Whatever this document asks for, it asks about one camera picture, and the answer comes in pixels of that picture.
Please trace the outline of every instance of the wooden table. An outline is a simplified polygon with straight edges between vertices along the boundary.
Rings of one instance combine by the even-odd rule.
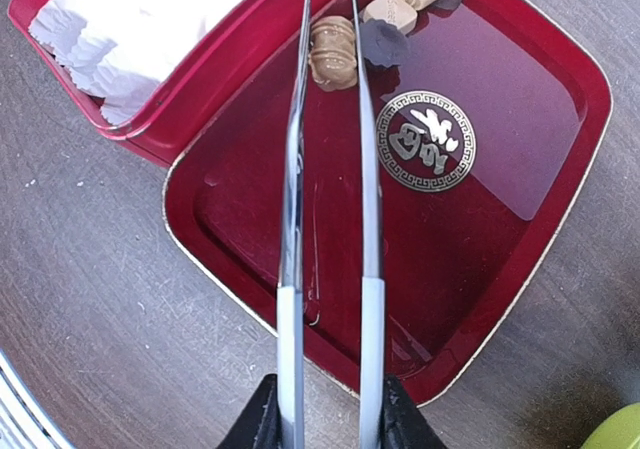
[[[640,400],[638,0],[531,1],[602,63],[615,109],[528,290],[423,409],[452,449],[577,448]],[[275,340],[170,240],[165,172],[96,134],[6,17],[0,40],[0,347],[79,448],[215,446]],[[307,390],[309,447],[355,447],[356,400],[313,369]]]

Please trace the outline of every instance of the red metal tray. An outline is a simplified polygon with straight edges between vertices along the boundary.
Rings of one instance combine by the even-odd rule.
[[[175,160],[211,115],[300,25],[299,14],[286,10],[286,1],[244,0],[200,41],[138,114],[113,126],[100,114],[101,101],[78,90],[29,34],[29,24],[47,1],[11,0],[8,16],[100,134],[161,166]],[[314,0],[314,9],[328,1]],[[256,18],[269,23],[256,26]]]
[[[274,0],[299,19],[302,0]],[[359,0],[364,7],[371,0]],[[350,0],[315,17],[350,18]],[[252,43],[277,26],[256,8]],[[215,113],[165,188],[169,230],[265,326],[275,325],[284,140],[297,34]],[[370,72],[378,119],[388,370],[421,404],[506,317],[577,197],[612,100],[597,63],[525,0],[420,15],[412,56]],[[438,169],[412,110],[452,124]],[[307,357],[358,391],[361,201],[357,90],[311,81],[305,114]]]

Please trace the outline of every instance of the green object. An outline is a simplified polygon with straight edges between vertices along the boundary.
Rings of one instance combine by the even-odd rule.
[[[591,434],[582,449],[640,449],[640,403],[610,416]]]

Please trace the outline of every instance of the carved figurine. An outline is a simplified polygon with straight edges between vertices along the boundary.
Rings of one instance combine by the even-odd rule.
[[[342,16],[328,16],[311,27],[309,65],[313,80],[324,91],[348,89],[358,82],[356,35]]]

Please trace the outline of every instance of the gold emblem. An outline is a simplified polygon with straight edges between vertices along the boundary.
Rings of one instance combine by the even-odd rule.
[[[476,136],[467,115],[429,91],[394,97],[376,121],[378,156],[387,172],[421,192],[451,189],[471,172]]]

